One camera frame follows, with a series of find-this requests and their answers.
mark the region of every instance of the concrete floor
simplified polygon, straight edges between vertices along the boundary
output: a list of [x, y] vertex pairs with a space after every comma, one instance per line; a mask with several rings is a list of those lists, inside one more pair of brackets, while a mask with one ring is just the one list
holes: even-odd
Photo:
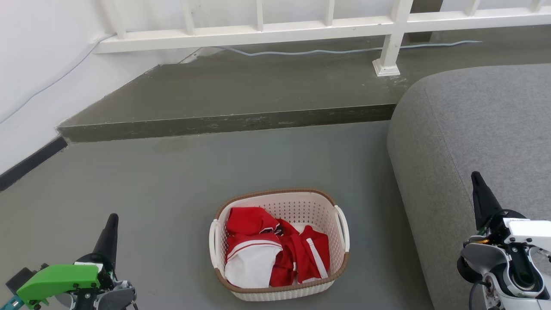
[[[140, 309], [432, 309], [387, 130], [383, 121], [70, 145], [0, 193], [0, 279], [72, 263], [117, 212], [117, 273], [135, 284]], [[318, 295], [241, 301], [210, 264], [214, 214], [232, 196], [296, 186], [326, 191], [343, 209], [348, 268]]]
[[[247, 52], [380, 47], [382, 36], [235, 46]], [[401, 75], [377, 77], [380, 51], [247, 57], [222, 51], [148, 71], [64, 122], [73, 142], [182, 136], [388, 120], [419, 79], [477, 66], [551, 62], [551, 25], [438, 31], [431, 42], [483, 41], [400, 51]]]

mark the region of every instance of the gray fabric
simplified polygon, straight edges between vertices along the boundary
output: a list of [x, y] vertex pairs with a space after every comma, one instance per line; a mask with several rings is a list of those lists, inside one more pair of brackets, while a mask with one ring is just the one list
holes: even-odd
[[551, 219], [550, 81], [551, 65], [449, 71], [417, 82], [396, 107], [388, 152], [436, 310], [467, 308], [471, 285], [456, 261], [476, 230], [472, 171], [503, 208]]

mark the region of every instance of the black baseboard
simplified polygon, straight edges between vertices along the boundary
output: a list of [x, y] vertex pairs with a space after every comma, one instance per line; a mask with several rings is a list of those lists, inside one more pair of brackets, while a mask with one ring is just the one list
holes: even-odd
[[67, 143], [65, 142], [65, 140], [62, 137], [59, 137], [48, 143], [45, 147], [41, 148], [36, 153], [29, 156], [27, 159], [18, 163], [15, 167], [4, 172], [2, 175], [0, 175], [0, 191], [3, 191], [6, 188], [10, 187], [29, 171], [38, 167], [39, 164], [54, 156], [57, 152], [61, 151], [66, 146]]

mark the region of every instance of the railing base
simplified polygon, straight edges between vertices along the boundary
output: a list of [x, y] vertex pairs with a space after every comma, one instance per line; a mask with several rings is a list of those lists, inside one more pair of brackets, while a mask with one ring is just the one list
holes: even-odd
[[373, 60], [373, 68], [375, 69], [375, 73], [378, 77], [389, 77], [389, 76], [399, 76], [400, 70], [398, 70], [398, 66], [396, 64], [392, 66], [384, 67], [381, 64], [381, 59], [375, 59]]

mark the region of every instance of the blue cable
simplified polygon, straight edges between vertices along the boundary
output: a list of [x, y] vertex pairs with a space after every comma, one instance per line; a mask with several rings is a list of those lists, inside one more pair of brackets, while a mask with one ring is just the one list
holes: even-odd
[[96, 41], [92, 47], [88, 50], [88, 52], [86, 53], [86, 55], [84, 57], [82, 57], [82, 59], [80, 59], [80, 61], [78, 61], [78, 63], [74, 66], [72, 66], [69, 70], [66, 70], [65, 73], [63, 73], [59, 78], [55, 79], [52, 83], [48, 84], [48, 86], [46, 87], [43, 87], [41, 89], [39, 89], [38, 91], [35, 91], [31, 96], [28, 96], [26, 98], [24, 98], [23, 100], [21, 100], [18, 104], [16, 104], [15, 106], [12, 107], [12, 109], [10, 111], [8, 111], [3, 117], [2, 117], [2, 120], [0, 121], [0, 124], [5, 122], [8, 118], [12, 117], [12, 115], [14, 115], [15, 113], [17, 113], [17, 111], [19, 111], [22, 107], [25, 106], [25, 104], [27, 104], [34, 96], [40, 94], [41, 92], [47, 90], [48, 88], [50, 88], [52, 85], [54, 85], [55, 83], [59, 82], [62, 78], [64, 78], [65, 76], [67, 76], [69, 73], [71, 73], [76, 67], [78, 67], [79, 64], [81, 64], [91, 53], [92, 51], [94, 50], [94, 48], [96, 48], [96, 46], [102, 42], [103, 40], [105, 39], [108, 39], [112, 36], [114, 36], [115, 34], [109, 34], [109, 35], [106, 35], [106, 36], [103, 36], [102, 38], [100, 38], [98, 41]]
[[[434, 43], [434, 44], [417, 44], [417, 45], [406, 45], [401, 46], [400, 49], [414, 49], [416, 47], [437, 47], [437, 46], [455, 46], [459, 44], [465, 44], [465, 43], [481, 43], [482, 41], [459, 41], [455, 43]], [[260, 56], [260, 55], [308, 55], [308, 54], [314, 54], [314, 53], [326, 53], [326, 54], [350, 54], [350, 53], [360, 53], [360, 52], [369, 52], [369, 51], [380, 51], [382, 50], [382, 47], [374, 47], [372, 49], [364, 49], [364, 50], [351, 50], [351, 51], [326, 51], [326, 50], [315, 50], [315, 51], [308, 51], [308, 52], [258, 52], [258, 53], [247, 53], [240, 50], [232, 49], [231, 47], [227, 46], [216, 46], [218, 49], [228, 50], [232, 52], [236, 52], [245, 56]]]
[[[86, 52], [86, 55], [80, 59], [76, 65], [72, 66], [70, 69], [66, 70], [59, 78], [55, 79], [52, 83], [48, 84], [48, 86], [43, 87], [39, 89], [38, 91], [35, 91], [31, 96], [28, 96], [21, 100], [18, 104], [14, 105], [10, 111], [8, 111], [0, 120], [0, 124], [5, 122], [8, 118], [12, 117], [17, 111], [19, 111], [22, 107], [25, 106], [34, 96], [40, 94], [41, 92], [47, 90], [49, 87], [54, 85], [55, 83], [59, 82], [62, 78], [67, 76], [69, 73], [71, 73], [76, 67], [78, 67], [96, 48], [96, 46], [102, 42], [105, 39], [108, 39], [115, 34], [109, 34], [105, 35], [104, 37], [100, 38], [98, 41], [96, 41], [91, 48]], [[407, 46], [401, 46], [400, 49], [413, 49], [415, 47], [435, 47], [435, 46], [455, 46], [459, 44], [465, 44], [465, 43], [480, 43], [482, 41], [459, 41], [455, 43], [435, 43], [435, 44], [417, 44], [417, 45], [407, 45]], [[326, 51], [326, 50], [315, 50], [315, 51], [308, 51], [308, 52], [258, 52], [258, 53], [247, 53], [240, 50], [232, 49], [231, 47], [227, 46], [217, 46], [219, 49], [223, 50], [229, 50], [233, 51], [245, 56], [259, 56], [259, 55], [308, 55], [308, 54], [314, 54], [314, 53], [327, 53], [327, 54], [350, 54], [350, 53], [360, 53], [360, 52], [369, 52], [369, 51], [378, 51], [382, 50], [382, 47], [374, 47], [372, 49], [364, 49], [364, 50], [351, 50], [351, 51]]]

